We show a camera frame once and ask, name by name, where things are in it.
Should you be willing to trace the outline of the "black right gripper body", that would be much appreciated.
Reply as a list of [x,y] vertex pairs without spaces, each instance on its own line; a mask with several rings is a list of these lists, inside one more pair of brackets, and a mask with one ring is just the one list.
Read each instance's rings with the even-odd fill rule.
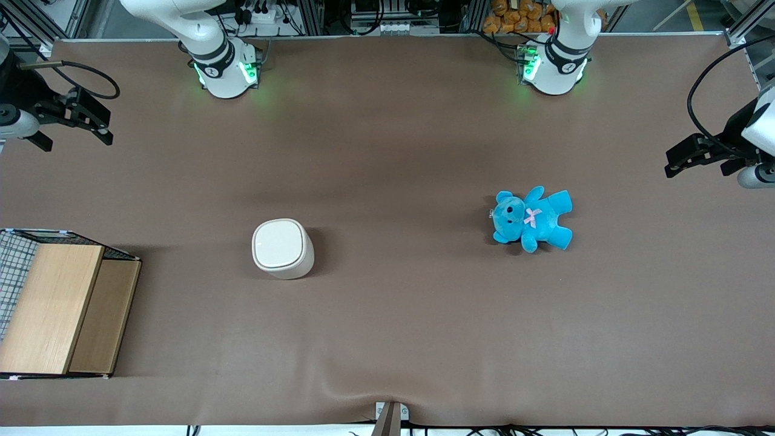
[[75,126],[77,121],[68,116],[68,105],[76,90],[73,87],[67,94],[59,94],[37,71],[24,71],[17,59],[7,59],[1,71],[2,126],[19,121],[23,113],[41,125]]

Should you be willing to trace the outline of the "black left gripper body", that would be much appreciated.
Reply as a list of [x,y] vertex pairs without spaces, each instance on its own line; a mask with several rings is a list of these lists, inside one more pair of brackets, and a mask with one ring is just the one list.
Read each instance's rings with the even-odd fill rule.
[[757,100],[753,99],[736,111],[729,117],[720,133],[714,135],[706,133],[709,141],[716,140],[721,143],[721,145],[710,146],[710,157],[706,165],[717,161],[722,161],[722,165],[730,161],[744,161],[745,165],[758,165],[762,162],[758,149],[742,136],[742,130],[752,119],[756,105]]

